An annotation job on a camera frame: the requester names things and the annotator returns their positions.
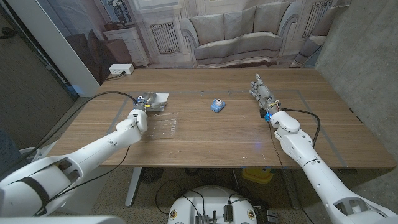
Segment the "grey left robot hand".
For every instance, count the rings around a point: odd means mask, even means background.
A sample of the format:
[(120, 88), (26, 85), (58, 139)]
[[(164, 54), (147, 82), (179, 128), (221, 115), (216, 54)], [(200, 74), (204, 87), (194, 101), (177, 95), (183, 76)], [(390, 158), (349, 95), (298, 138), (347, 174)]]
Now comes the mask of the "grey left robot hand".
[(156, 97), (157, 94), (154, 92), (143, 93), (137, 98), (137, 102), (134, 104), (134, 109), (142, 111), (146, 111), (149, 108), (154, 109), (157, 106), (155, 103)]

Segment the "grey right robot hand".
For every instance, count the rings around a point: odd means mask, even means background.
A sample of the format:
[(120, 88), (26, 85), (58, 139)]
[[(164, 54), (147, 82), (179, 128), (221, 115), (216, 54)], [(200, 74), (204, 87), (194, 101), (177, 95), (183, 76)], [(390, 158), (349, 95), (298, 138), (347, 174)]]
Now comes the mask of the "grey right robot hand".
[(273, 116), (280, 111), (279, 101), (264, 84), (258, 73), (255, 74), (255, 78), (256, 81), (251, 82), (249, 93), (258, 101), (260, 109), (265, 110), (269, 116)]

